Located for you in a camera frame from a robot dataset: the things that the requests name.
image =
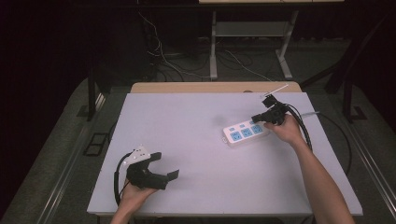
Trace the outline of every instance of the gray carpet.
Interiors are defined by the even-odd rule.
[[[271,80],[283,80],[277,58],[274,54],[280,46],[279,40],[263,40],[255,45],[244,46],[235,53],[246,67],[269,77]],[[348,46],[345,40],[324,40],[291,42],[286,54],[290,71],[294,81],[307,80],[318,72],[334,64]],[[219,81],[264,81],[264,78],[254,75],[233,62],[233,57],[225,52],[235,45],[219,45],[219,53],[223,63],[218,62]],[[197,57],[179,58],[169,62],[180,65],[180,69],[192,71],[199,76],[208,76],[208,51],[203,51]],[[153,81],[180,81],[181,76],[168,67],[161,66],[161,72]],[[207,78],[182,75],[185,81],[209,81]],[[347,126],[353,126],[369,148],[375,162],[382,171],[389,185],[396,188],[395,163],[396,138],[388,124],[382,120],[375,108],[367,101],[364,93],[358,88],[353,91],[352,104],[359,106],[368,119],[356,120],[348,124],[341,115],[342,92],[329,95],[323,90],[327,77],[307,87],[305,91],[314,108],[323,115],[331,118],[346,132],[352,145],[352,166],[348,179],[355,190],[364,216],[355,217],[359,224],[368,223],[396,223],[387,208],[375,182],[369,175],[367,168],[358,153],[358,146],[352,141]],[[70,98],[64,113],[54,127],[46,145],[35,161],[31,172],[21,185],[17,196],[1,220],[8,223],[108,223],[111,217],[96,216],[86,212],[92,190],[103,159],[106,155],[108,142],[99,157],[86,157],[83,150],[90,142],[94,133],[110,133],[113,124],[117,121],[123,99],[130,87],[115,87],[113,92],[106,95],[106,100],[91,122],[77,114],[82,106],[88,103],[87,82],[80,84]],[[347,143],[344,136],[335,125],[319,116],[323,128],[332,144],[336,156],[346,169],[348,163]],[[67,174],[64,167],[69,167]],[[55,189],[55,186],[64,186],[64,189]],[[51,193],[58,195],[58,200],[46,207]],[[302,218],[284,218],[285,223],[301,221]]]

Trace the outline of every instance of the floor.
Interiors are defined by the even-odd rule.
[[[206,78],[209,75],[207,40],[201,41],[202,50],[192,56],[176,49],[164,49],[167,63],[158,67],[157,76],[151,81],[210,81]],[[284,80],[275,56],[280,44],[279,39],[220,39],[217,44],[218,81]],[[348,44],[348,40],[341,39],[291,41],[286,59],[293,81],[301,83],[336,63]],[[178,72],[169,68],[170,64]],[[314,108],[344,130],[350,142],[352,159],[347,177],[364,213],[362,217],[355,217],[355,221],[359,224],[396,223],[394,210],[392,213],[389,209],[395,202],[392,191],[396,188],[395,133],[357,87],[353,90],[352,105],[360,107],[367,119],[348,123],[341,114],[342,90],[327,94],[323,90],[327,79],[313,83],[304,91]],[[130,88],[114,86],[111,93],[100,94],[97,113],[91,121],[86,117],[87,80],[76,88],[0,223],[109,223],[111,217],[98,218],[86,212],[108,140],[99,139],[104,141],[104,146],[97,157],[84,156],[83,151],[95,133],[112,134]],[[349,163],[346,138],[333,122],[322,116],[319,119],[338,160],[346,169]],[[303,219],[282,220],[284,223],[310,223],[310,219]]]

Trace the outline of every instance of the blue outlet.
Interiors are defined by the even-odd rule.
[[[253,127],[251,127],[251,130],[253,130],[254,133],[262,133],[262,127],[260,127],[259,125],[254,125]]]
[[[250,131],[249,128],[246,128],[244,130],[241,130],[242,135],[244,135],[245,137],[249,137],[251,135],[253,135],[253,133]]]
[[[231,138],[232,138],[234,141],[238,141],[238,140],[241,140],[241,139],[242,139],[242,136],[241,136],[241,134],[240,134],[239,132],[236,132],[236,133],[231,133]]]

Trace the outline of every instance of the white power strip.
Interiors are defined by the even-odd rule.
[[[270,131],[263,126],[262,122],[254,123],[247,120],[223,129],[223,141],[230,147],[265,136]]]

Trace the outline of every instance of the tabletop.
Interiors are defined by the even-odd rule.
[[[188,92],[180,92],[177,86]],[[212,92],[199,91],[200,86]],[[266,109],[262,104],[264,94],[282,87],[283,92],[274,93],[279,101],[294,105],[302,114],[313,112],[306,93],[293,88],[297,86],[292,82],[136,83],[120,112],[88,212],[99,216],[114,214],[114,171],[123,155],[142,144],[151,153],[163,154],[161,160],[150,164],[152,173],[180,173],[166,190],[151,195],[137,216],[311,215],[298,160],[289,145],[270,133],[229,147],[221,135],[224,127],[262,113]],[[295,92],[285,92],[287,88]],[[339,186],[351,214],[361,215],[361,205],[318,117],[308,116],[304,123],[314,153]],[[120,186],[125,170],[126,167],[120,170]]]

